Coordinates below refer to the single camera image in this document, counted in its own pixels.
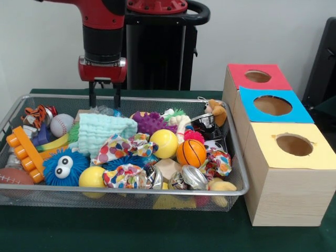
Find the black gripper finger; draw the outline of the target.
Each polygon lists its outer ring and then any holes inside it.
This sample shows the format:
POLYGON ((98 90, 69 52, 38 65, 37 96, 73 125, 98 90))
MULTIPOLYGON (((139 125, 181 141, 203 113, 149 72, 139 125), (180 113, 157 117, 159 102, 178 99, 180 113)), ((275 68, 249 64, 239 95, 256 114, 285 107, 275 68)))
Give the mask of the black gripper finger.
POLYGON ((114 83, 113 89, 115 90, 114 94, 114 108, 118 109, 120 108, 120 102, 121 102, 121 87, 122 83, 114 83))
POLYGON ((89 82, 89 106, 91 108, 95 108, 97 106, 96 92, 95 92, 96 84, 97 83, 95 81, 89 82))

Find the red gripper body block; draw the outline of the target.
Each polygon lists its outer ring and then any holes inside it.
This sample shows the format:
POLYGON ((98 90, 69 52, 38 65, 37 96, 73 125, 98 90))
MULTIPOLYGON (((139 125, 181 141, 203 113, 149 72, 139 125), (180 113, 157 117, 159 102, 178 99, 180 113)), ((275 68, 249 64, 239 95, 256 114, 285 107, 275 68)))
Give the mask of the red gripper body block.
POLYGON ((123 83, 127 76, 127 59, 120 58, 111 64, 97 64, 80 56, 78 71, 82 81, 123 83))

